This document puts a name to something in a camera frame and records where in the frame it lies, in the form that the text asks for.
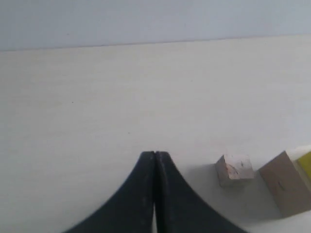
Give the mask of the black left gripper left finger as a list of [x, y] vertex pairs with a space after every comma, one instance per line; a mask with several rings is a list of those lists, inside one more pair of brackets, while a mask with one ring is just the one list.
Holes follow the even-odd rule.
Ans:
[[155, 153], [142, 152], [126, 181], [110, 199], [68, 233], [151, 233]]

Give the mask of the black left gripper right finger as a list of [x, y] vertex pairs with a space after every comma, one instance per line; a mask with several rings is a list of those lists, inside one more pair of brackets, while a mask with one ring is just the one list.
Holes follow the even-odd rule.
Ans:
[[169, 153], [155, 153], [155, 215], [159, 233], [244, 233], [186, 182]]

